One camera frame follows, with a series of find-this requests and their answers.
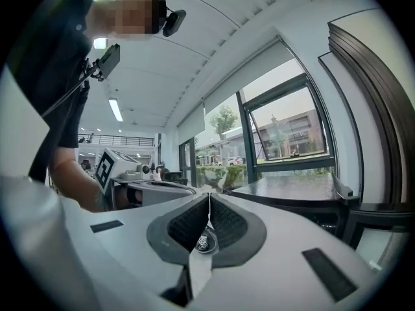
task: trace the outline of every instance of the ceiling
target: ceiling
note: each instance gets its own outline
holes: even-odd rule
[[[157,34],[148,41],[108,40],[108,47],[121,46],[121,61],[107,81],[91,80],[81,124],[92,130],[99,126],[163,132],[179,102],[194,95],[193,82],[203,83],[198,77],[206,65],[218,67],[212,62],[224,44],[276,1],[167,0],[170,9],[187,12],[180,30],[169,38]],[[103,54],[104,50],[93,49],[90,58]],[[118,99],[124,122],[113,116],[110,97]]]

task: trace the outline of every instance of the railing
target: railing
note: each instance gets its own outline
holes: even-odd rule
[[[78,140],[85,138],[81,144],[121,145],[121,146],[154,146],[154,138],[124,137],[110,135],[78,134]]]

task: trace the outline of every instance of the white window shade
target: white window shade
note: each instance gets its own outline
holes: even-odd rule
[[[269,47],[234,72],[205,99],[206,114],[244,86],[293,58],[290,51],[281,42]]]
[[[196,109],[178,126],[179,144],[188,141],[198,133],[205,130],[205,116],[203,112],[203,104]]]

